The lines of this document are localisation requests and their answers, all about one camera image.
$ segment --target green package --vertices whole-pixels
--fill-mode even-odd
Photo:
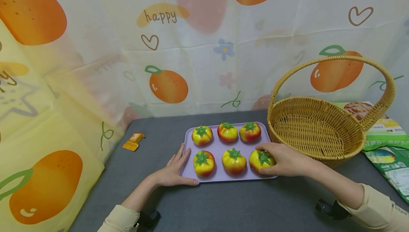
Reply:
[[[373,106],[370,102],[335,103],[335,105],[349,111],[358,120],[361,120]],[[409,149],[409,136],[397,122],[390,119],[387,115],[379,119],[366,132],[364,150],[377,149],[383,146]]]
[[[382,147],[364,151],[377,170],[409,203],[409,150],[396,147]]]
[[[359,121],[373,107],[370,102],[335,103]],[[382,116],[366,132],[366,157],[398,194],[409,203],[409,137],[399,124]]]

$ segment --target purple tray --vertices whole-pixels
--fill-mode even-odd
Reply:
[[[189,147],[191,148],[192,152],[186,163],[186,166],[182,168],[181,175],[187,178],[197,179],[201,183],[204,182],[217,182],[217,181],[247,181],[247,180],[263,180],[263,179],[272,179],[276,178],[277,176],[262,176],[259,173],[255,172],[249,164],[249,156],[250,153],[255,150],[255,147],[261,143],[269,143],[270,138],[268,137],[266,127],[260,123],[256,122],[261,128],[261,137],[260,140],[255,143],[244,143],[240,136],[237,138],[236,141],[233,143],[223,143],[220,141],[219,136],[217,135],[217,128],[219,125],[209,126],[213,132],[213,140],[206,146],[200,147],[196,146],[192,141],[192,131],[195,127],[189,129],[185,135],[185,150]],[[245,123],[237,123],[232,124],[234,125],[237,130],[239,130]],[[247,168],[246,170],[241,173],[240,175],[232,176],[226,173],[222,164],[222,156],[223,153],[231,148],[235,148],[239,150],[240,153],[246,158],[247,160]],[[216,161],[215,171],[209,177],[199,177],[195,173],[193,168],[193,157],[197,154],[197,152],[201,150],[209,151],[213,154],[214,159]]]

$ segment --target woven basket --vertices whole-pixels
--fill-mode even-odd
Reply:
[[[294,73],[315,63],[331,60],[355,60],[377,68],[386,79],[380,101],[358,121],[353,114],[325,100],[290,97],[274,102],[280,87]],[[395,97],[395,82],[378,63],[357,56],[330,56],[299,65],[275,85],[268,107],[267,123],[272,142],[291,146],[329,167],[336,167],[358,154],[365,146],[365,132],[380,119]]]

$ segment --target curtain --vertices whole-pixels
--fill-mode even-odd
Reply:
[[[131,121],[266,109],[277,80],[315,58],[391,70],[405,123],[408,6],[0,0],[0,228],[67,231]],[[332,61],[291,76],[279,98],[376,102],[383,83],[368,65]]]

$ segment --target person's left hand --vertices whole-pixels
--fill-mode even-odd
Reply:
[[[168,161],[166,167],[156,171],[151,175],[158,182],[159,186],[166,187],[176,185],[197,186],[199,184],[199,181],[195,179],[180,176],[180,169],[183,166],[183,164],[186,163],[191,152],[191,149],[188,148],[186,150],[186,153],[182,156],[184,148],[185,144],[182,143],[179,151],[172,156],[172,158]]]

